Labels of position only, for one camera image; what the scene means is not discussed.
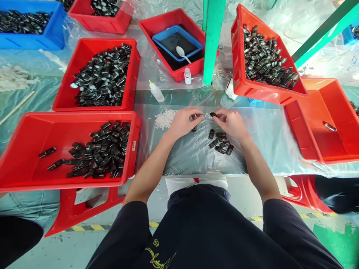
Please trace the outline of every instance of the floor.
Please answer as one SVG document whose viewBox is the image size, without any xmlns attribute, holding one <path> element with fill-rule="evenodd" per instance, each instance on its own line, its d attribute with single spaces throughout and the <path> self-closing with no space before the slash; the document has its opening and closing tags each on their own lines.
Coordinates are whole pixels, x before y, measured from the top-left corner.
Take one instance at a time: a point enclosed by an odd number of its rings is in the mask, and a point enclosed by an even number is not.
<svg viewBox="0 0 359 269">
<path fill-rule="evenodd" d="M 276 178 L 281 193 L 288 195 L 285 181 L 282 177 Z M 263 228 L 262 204 L 253 184 L 246 176 L 228 177 L 228 191 L 231 193 L 231 203 L 245 217 L 250 217 L 254 225 Z M 121 188 L 123 194 L 126 193 L 129 182 Z M 91 190 L 78 195 L 77 203 L 87 200 L 93 196 Z M 150 217 L 151 232 L 154 232 L 158 222 L 167 211 L 168 193 L 165 180 L 161 179 L 159 185 L 152 193 L 148 201 L 148 211 Z M 42 239 L 39 244 L 31 251 L 10 265 L 9 269 L 25 268 L 28 264 L 36 265 L 37 268 L 48 268 L 51 264 L 53 269 L 84 268 L 95 251 L 98 244 L 106 235 L 106 227 L 113 222 L 121 205 L 115 206 L 79 226 L 90 226 L 95 231 L 71 231 L 62 232 L 57 235 Z M 306 217 L 303 220 L 314 231 L 321 242 L 340 260 L 347 269 L 354 268 L 354 253 L 358 251 L 359 229 L 347 223 L 347 220 L 340 216 L 319 216 L 314 215 L 313 211 L 301 207 L 296 207 L 299 213 Z"/>
</svg>

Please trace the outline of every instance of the yellow black hazard tape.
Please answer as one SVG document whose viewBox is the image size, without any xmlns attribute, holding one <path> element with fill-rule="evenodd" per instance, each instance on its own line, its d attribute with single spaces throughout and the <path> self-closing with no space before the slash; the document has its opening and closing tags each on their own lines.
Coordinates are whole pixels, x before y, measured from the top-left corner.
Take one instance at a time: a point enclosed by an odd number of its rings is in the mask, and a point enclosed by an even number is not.
<svg viewBox="0 0 359 269">
<path fill-rule="evenodd" d="M 323 218 L 323 217 L 336 217 L 338 214 L 336 213 L 306 213 L 300 214 L 302 219 L 309 219 L 309 218 Z M 252 222 L 262 222 L 262 216 L 255 216 L 255 217 L 247 217 L 249 221 Z M 151 228 L 156 228 L 159 226 L 160 222 L 151 221 L 149 222 Z M 65 230 L 65 232 L 86 232 L 86 231 L 108 231 L 111 228 L 112 223 L 109 224 L 93 224 L 93 225 L 77 225 L 72 226 L 71 228 Z"/>
</svg>

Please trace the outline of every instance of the forearm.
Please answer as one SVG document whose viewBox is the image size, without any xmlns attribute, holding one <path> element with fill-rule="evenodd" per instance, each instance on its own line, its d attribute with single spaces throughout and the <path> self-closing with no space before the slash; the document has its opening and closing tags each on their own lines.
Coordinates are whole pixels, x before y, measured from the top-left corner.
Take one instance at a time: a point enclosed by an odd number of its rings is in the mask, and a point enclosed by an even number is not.
<svg viewBox="0 0 359 269">
<path fill-rule="evenodd" d="M 157 147 L 132 180 L 123 205 L 132 201 L 147 203 L 151 193 L 160 182 L 168 155 L 174 143 L 173 138 L 167 133 L 163 135 Z"/>
<path fill-rule="evenodd" d="M 258 190 L 262 203 L 272 198 L 281 199 L 277 182 L 252 137 L 242 141 L 241 146 L 249 178 Z"/>
</svg>

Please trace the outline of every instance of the hand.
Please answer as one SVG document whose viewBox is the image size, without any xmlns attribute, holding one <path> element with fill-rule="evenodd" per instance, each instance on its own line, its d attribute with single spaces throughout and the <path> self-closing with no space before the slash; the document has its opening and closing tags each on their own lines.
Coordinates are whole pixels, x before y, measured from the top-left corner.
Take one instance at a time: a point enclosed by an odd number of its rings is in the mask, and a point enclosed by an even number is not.
<svg viewBox="0 0 359 269">
<path fill-rule="evenodd" d="M 174 141 L 177 141 L 180 137 L 188 134 L 204 119 L 204 117 L 200 115 L 203 115 L 203 112 L 194 107 L 178 110 L 166 134 Z"/>
<path fill-rule="evenodd" d="M 240 143 L 251 135 L 247 132 L 241 115 L 237 111 L 219 109 L 216 111 L 218 117 L 214 121 L 230 136 L 236 138 Z"/>
</svg>

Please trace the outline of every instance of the red plastic stool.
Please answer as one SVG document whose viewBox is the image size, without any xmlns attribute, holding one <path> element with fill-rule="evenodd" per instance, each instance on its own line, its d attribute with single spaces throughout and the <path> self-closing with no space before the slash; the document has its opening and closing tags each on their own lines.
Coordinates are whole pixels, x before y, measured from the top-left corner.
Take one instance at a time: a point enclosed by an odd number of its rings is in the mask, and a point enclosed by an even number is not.
<svg viewBox="0 0 359 269">
<path fill-rule="evenodd" d="M 288 192 L 293 197 L 286 197 L 282 195 L 284 201 L 315 210 L 323 213 L 333 213 L 318 197 L 315 192 L 315 175 L 299 175 L 290 176 L 290 178 L 297 184 L 298 187 L 290 186 Z"/>
<path fill-rule="evenodd" d="M 118 197 L 118 187 L 110 187 L 107 201 L 94 208 L 88 207 L 86 202 L 75 205 L 76 189 L 62 189 L 60 191 L 60 211 L 51 229 L 44 237 L 48 237 L 80 222 L 83 222 L 115 205 L 121 204 L 125 196 Z"/>
</svg>

